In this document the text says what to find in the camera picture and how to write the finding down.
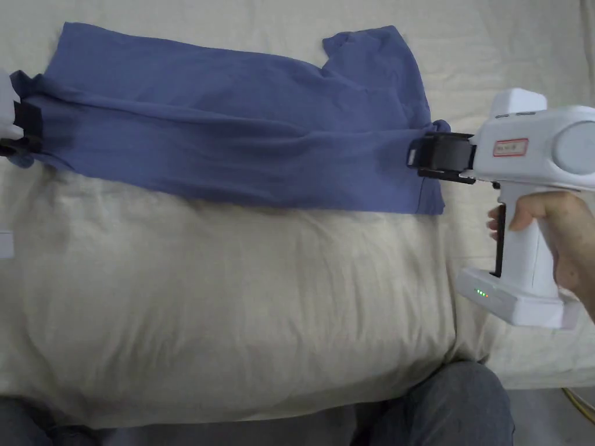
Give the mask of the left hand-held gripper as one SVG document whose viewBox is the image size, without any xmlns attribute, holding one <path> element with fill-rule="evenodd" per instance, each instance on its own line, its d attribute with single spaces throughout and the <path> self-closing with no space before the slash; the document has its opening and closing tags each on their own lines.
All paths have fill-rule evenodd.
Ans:
<svg viewBox="0 0 595 446">
<path fill-rule="evenodd" d="M 8 72 L 1 70 L 1 156 L 20 168 L 30 168 L 42 150 L 42 113 L 23 103 Z"/>
</svg>

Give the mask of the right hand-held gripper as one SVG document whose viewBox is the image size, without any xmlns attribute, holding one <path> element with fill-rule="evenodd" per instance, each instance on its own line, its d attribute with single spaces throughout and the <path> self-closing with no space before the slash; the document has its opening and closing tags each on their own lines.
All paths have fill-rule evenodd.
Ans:
<svg viewBox="0 0 595 446">
<path fill-rule="evenodd" d="M 430 132 L 408 146 L 407 167 L 421 177 L 499 190 L 493 271 L 464 268 L 456 291 L 515 326 L 575 327 L 581 304 L 554 280 L 552 245 L 544 226 L 512 232 L 520 197 L 594 189 L 594 109 L 549 109 L 545 96 L 520 88 L 499 92 L 490 117 L 473 135 Z"/>
</svg>

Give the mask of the person's right hand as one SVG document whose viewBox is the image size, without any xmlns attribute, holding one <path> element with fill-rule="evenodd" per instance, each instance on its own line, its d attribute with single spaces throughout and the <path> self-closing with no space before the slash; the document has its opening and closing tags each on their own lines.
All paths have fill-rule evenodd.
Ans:
<svg viewBox="0 0 595 446">
<path fill-rule="evenodd" d="M 553 255 L 553 277 L 571 292 L 594 318 L 594 216 L 584 200 L 570 192 L 541 192 L 522 196 L 509 225 L 526 229 L 543 224 Z"/>
</svg>

